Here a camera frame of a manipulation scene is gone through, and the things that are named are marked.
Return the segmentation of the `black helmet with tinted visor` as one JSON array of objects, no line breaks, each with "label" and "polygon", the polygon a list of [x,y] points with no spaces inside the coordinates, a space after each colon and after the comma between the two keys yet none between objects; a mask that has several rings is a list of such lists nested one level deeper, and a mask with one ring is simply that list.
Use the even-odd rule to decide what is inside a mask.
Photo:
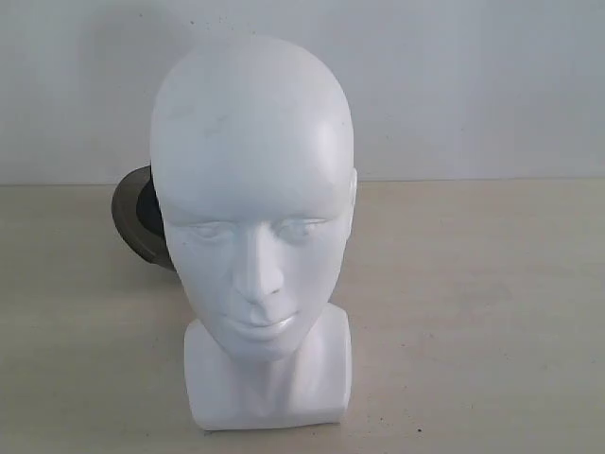
[{"label": "black helmet with tinted visor", "polygon": [[125,243],[147,263],[174,271],[151,166],[134,169],[114,189],[112,220]]}]

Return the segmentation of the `white mannequin head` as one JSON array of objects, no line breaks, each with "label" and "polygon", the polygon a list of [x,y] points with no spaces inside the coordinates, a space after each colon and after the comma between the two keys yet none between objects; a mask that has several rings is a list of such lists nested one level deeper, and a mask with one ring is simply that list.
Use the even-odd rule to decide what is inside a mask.
[{"label": "white mannequin head", "polygon": [[352,387],[346,312],[330,299],[357,184],[333,72],[276,38],[213,41],[178,62],[151,118],[164,236],[195,317],[190,410],[208,430],[335,423]]}]

